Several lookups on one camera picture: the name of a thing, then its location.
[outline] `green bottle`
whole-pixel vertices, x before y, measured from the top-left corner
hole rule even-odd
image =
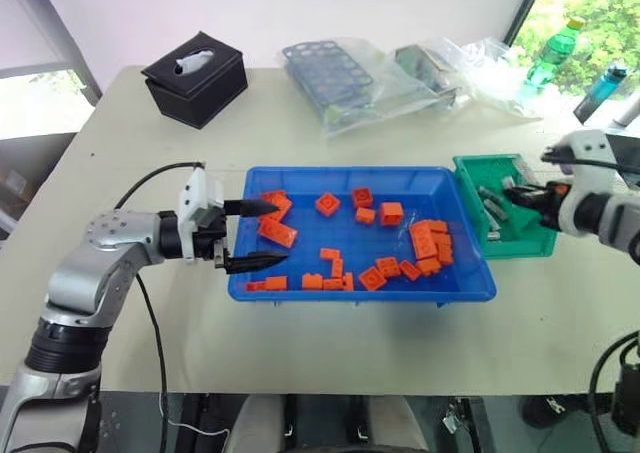
[[[567,26],[549,38],[542,53],[527,73],[527,85],[541,90],[553,79],[560,66],[573,53],[578,33],[584,24],[582,18],[571,18]]]

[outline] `green plastic tray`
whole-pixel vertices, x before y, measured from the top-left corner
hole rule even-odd
[[[502,178],[510,176],[517,185],[526,183],[513,165],[518,154],[488,156],[456,156],[455,177],[460,187],[469,216],[476,231],[480,247],[487,259],[550,256],[556,243],[557,232],[540,226],[540,214],[513,205],[502,195]],[[489,220],[476,189],[489,188],[504,198],[501,205],[509,215],[507,222],[500,222],[500,241],[489,241]]]

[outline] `blue bottle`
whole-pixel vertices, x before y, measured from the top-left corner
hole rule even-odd
[[[598,107],[616,91],[616,88],[627,77],[627,67],[625,65],[613,64],[594,83],[580,104],[573,110],[573,114],[578,121],[584,124]]]

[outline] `water bottle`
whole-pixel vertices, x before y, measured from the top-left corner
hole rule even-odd
[[[527,73],[527,85],[541,90],[553,79],[560,65],[573,53],[578,33],[584,24],[582,18],[571,18],[567,26],[549,38],[542,53]]]
[[[583,98],[573,114],[584,125],[594,111],[616,91],[620,83],[627,77],[627,67],[613,64],[591,87],[587,96]]]

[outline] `white wall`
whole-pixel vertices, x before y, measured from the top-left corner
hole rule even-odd
[[[23,0],[0,0],[0,70],[62,61]]]
[[[149,64],[198,30],[248,66],[304,40],[355,36],[390,49],[447,36],[502,38],[522,0],[51,0],[104,89],[129,64]]]

